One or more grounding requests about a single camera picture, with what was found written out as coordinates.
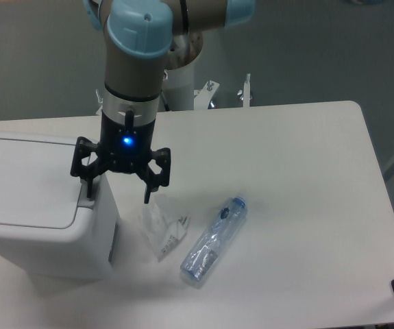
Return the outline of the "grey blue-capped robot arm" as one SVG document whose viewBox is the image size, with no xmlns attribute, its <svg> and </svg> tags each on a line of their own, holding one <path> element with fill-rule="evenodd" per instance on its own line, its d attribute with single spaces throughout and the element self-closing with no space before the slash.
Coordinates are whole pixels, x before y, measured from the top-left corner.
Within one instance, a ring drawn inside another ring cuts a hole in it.
<svg viewBox="0 0 394 329">
<path fill-rule="evenodd" d="M 105 93 L 98 142 L 79 137 L 71 175 L 93 198 L 107 171 L 136 174 L 146 194 L 168 186 L 171 151 L 151 149 L 164 70 L 173 38 L 248 21 L 254 1 L 87 1 L 106 46 Z"/>
</svg>

